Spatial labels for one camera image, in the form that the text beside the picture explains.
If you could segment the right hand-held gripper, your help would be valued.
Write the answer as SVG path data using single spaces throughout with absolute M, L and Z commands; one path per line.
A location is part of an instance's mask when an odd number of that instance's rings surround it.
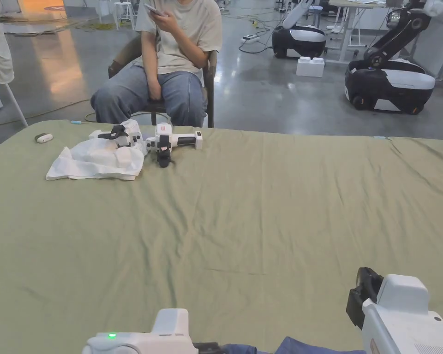
M 443 317 L 429 310 L 429 301 L 418 278 L 361 267 L 346 313 L 367 354 L 443 354 Z

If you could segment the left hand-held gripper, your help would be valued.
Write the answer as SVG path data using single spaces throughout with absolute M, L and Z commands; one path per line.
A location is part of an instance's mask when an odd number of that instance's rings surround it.
M 183 308 L 161 309 L 152 331 L 101 332 L 87 340 L 83 354 L 221 354 L 217 342 L 194 343 L 189 313 Z

